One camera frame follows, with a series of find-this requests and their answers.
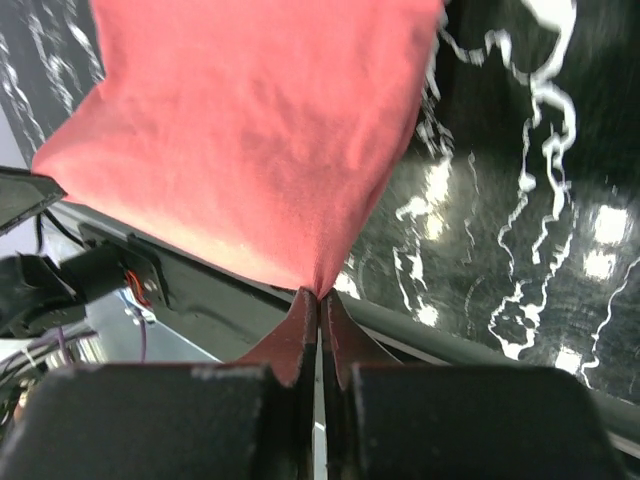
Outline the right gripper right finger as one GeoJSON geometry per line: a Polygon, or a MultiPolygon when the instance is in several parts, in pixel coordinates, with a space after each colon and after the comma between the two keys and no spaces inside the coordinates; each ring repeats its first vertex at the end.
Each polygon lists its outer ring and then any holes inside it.
{"type": "Polygon", "coordinates": [[[400,361],[371,338],[349,315],[336,292],[319,304],[327,474],[330,479],[360,477],[358,414],[354,372],[362,365],[398,366],[400,361]]]}

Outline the red t-shirt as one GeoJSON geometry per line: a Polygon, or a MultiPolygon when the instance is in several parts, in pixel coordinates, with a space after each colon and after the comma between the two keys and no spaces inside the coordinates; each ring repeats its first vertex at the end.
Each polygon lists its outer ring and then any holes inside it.
{"type": "Polygon", "coordinates": [[[96,1],[106,75],[33,168],[269,285],[334,285],[414,132],[439,1],[96,1]]]}

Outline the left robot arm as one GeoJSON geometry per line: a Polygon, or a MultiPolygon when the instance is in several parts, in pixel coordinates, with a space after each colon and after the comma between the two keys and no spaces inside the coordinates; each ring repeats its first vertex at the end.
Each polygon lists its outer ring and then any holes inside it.
{"type": "Polygon", "coordinates": [[[83,252],[60,264],[39,252],[1,259],[1,337],[35,338],[82,320],[86,306],[125,283],[118,250],[91,246],[72,234],[50,211],[66,192],[50,177],[11,167],[1,169],[1,233],[34,220],[37,246],[48,222],[83,252]]]}

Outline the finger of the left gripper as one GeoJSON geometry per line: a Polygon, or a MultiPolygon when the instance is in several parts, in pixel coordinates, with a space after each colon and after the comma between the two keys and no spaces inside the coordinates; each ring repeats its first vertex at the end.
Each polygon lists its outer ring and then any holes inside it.
{"type": "Polygon", "coordinates": [[[67,195],[53,178],[25,169],[2,167],[0,179],[2,233],[43,213],[67,195]]]}

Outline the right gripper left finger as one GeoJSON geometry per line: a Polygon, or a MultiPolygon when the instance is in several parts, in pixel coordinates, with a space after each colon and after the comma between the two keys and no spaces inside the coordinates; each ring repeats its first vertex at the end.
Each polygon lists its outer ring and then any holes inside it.
{"type": "Polygon", "coordinates": [[[256,479],[312,477],[318,309],[316,296],[299,289],[284,320],[234,362],[238,367],[261,368],[267,381],[256,479]]]}

